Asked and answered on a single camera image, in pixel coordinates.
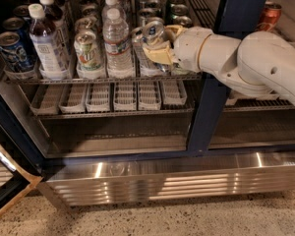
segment stainless steel panel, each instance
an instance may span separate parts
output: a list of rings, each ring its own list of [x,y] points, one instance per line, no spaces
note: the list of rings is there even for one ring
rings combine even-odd
[[[47,175],[69,206],[272,192],[295,189],[295,152],[99,162]]]

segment clear plastic bottle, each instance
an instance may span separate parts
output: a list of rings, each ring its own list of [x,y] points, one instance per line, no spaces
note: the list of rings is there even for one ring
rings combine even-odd
[[[107,11],[107,20],[103,28],[105,49],[110,77],[133,77],[134,65],[131,55],[131,40],[128,24],[120,17],[118,9]]]
[[[118,0],[105,0],[105,6],[101,11],[101,18],[102,18],[102,23],[104,24],[106,19],[107,19],[107,12],[109,9],[116,8],[120,12],[120,17],[123,20],[127,20],[126,12],[122,8],[122,6],[118,3]]]
[[[45,72],[62,72],[68,69],[63,47],[58,41],[55,24],[45,17],[40,4],[29,5],[29,14],[32,18],[29,27],[29,36],[39,56]],[[50,76],[50,79],[62,79]]]
[[[58,31],[59,39],[64,47],[64,53],[66,55],[67,64],[70,60],[70,43],[68,26],[65,24],[64,15],[62,10],[54,3],[54,0],[39,0],[43,7],[46,18],[51,20]]]

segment red can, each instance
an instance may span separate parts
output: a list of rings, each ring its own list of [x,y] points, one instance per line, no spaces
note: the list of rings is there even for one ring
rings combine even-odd
[[[279,4],[265,4],[256,30],[271,31],[281,16],[282,7]]]

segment white robotic arm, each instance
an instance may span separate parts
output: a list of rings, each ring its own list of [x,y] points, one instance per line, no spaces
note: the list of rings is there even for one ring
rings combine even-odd
[[[273,33],[257,31],[239,40],[194,27],[177,37],[174,56],[183,68],[212,74],[247,96],[275,91],[295,106],[295,49]]]

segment speckled floor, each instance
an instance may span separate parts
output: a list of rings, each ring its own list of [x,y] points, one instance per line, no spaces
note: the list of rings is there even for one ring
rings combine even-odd
[[[295,191],[80,206],[68,214],[29,195],[0,219],[6,235],[295,235]]]

